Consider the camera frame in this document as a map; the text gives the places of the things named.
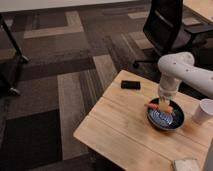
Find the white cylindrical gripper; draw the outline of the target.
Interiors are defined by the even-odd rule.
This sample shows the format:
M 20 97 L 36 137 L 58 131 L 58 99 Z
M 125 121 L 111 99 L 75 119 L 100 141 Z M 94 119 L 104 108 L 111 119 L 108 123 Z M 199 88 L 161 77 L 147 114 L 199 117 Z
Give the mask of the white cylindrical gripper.
M 181 81 L 177 78 L 162 75 L 158 86 L 159 110 L 163 112 L 169 112 L 169 101 L 173 99 L 178 90 Z

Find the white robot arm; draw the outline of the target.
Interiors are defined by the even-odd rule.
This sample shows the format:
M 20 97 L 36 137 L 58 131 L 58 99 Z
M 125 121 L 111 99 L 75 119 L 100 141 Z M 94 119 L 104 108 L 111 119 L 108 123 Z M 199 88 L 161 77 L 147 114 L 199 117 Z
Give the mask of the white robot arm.
M 162 108 L 176 96 L 182 82 L 213 100 L 213 71 L 196 67 L 190 52 L 163 55 L 157 65 L 161 72 L 158 96 Z

